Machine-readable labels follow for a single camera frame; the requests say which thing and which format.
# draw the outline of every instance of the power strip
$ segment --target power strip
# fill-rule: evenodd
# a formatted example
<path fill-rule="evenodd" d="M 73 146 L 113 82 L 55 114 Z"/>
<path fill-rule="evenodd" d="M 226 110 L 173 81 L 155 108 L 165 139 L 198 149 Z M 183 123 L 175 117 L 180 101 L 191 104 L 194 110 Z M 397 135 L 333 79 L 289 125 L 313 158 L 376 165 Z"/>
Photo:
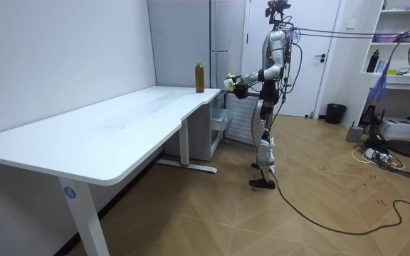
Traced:
<path fill-rule="evenodd" d="M 380 159 L 381 161 L 384 162 L 388 162 L 388 160 L 390 160 L 390 155 L 388 154 L 384 154 L 384 153 L 380 153 L 378 151 L 375 151 L 373 149 L 367 149 L 364 153 L 364 155 L 368 158 L 368 159 L 373 159 L 375 157 L 377 157 L 378 159 Z"/>

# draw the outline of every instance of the white door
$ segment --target white door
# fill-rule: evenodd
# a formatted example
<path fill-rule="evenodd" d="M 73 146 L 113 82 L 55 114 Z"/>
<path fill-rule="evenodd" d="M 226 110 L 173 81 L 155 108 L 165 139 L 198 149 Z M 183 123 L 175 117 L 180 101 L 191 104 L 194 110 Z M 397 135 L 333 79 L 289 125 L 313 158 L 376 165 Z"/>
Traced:
<path fill-rule="evenodd" d="M 259 71 L 262 68 L 262 45 L 267 34 L 273 29 L 265 17 L 267 0 L 251 0 L 249 8 L 249 26 L 246 46 L 246 61 L 243 74 Z M 285 16 L 292 16 L 292 22 L 298 28 L 309 28 L 333 31 L 340 5 L 340 0 L 290 0 L 292 6 L 285 10 Z M 303 63 L 295 88 L 287 95 L 286 103 L 279 114 L 299 116 L 310 115 L 315 110 L 320 82 L 330 46 L 330 38 L 301 36 L 298 45 L 303 50 Z M 325 62 L 321 63 L 319 55 L 325 54 Z M 290 77 L 293 81 L 300 65 L 300 50 L 293 46 Z M 254 86 L 256 90 L 262 84 Z M 280 103 L 274 112 L 278 112 Z"/>

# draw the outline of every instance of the black trash can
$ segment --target black trash can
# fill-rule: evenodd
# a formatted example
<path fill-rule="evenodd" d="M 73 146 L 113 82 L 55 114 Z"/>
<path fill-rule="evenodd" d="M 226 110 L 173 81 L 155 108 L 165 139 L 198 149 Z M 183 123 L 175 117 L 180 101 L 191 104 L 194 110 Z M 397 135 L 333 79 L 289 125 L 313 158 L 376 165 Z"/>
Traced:
<path fill-rule="evenodd" d="M 327 105 L 325 121 L 329 124 L 339 124 L 345 115 L 347 107 L 341 104 L 330 103 Z"/>

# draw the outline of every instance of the white box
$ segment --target white box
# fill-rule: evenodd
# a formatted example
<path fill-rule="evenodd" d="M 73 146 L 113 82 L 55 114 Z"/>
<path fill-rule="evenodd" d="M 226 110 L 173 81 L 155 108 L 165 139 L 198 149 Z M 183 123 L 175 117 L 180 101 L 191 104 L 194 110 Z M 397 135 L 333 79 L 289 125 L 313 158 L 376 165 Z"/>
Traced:
<path fill-rule="evenodd" d="M 384 117 L 379 131 L 384 137 L 410 139 L 410 121 L 405 118 Z"/>

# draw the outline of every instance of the humanoid robot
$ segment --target humanoid robot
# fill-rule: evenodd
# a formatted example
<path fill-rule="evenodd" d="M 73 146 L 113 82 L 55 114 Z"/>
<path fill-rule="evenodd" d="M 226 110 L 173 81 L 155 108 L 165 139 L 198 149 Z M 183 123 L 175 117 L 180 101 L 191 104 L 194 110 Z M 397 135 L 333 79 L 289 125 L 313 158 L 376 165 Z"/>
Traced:
<path fill-rule="evenodd" d="M 270 171 L 274 172 L 275 157 L 272 148 L 274 139 L 270 137 L 270 128 L 273 121 L 273 109 L 279 99 L 285 102 L 285 91 L 279 88 L 284 81 L 284 90 L 288 86 L 288 76 L 285 70 L 290 65 L 290 28 L 283 22 L 284 9 L 290 8 L 288 0 L 273 0 L 268 2 L 266 17 L 270 17 L 273 30 L 267 35 L 262 48 L 262 69 L 244 76 L 229 76 L 224 81 L 227 88 L 233 89 L 238 99 L 248 97 L 248 89 L 257 82 L 262 82 L 262 90 L 254 109 L 251 120 L 251 135 L 253 137 L 256 162 L 251 166 L 261 170 L 262 178 L 249 181 L 255 188 L 275 189 L 276 185 L 270 180 Z"/>

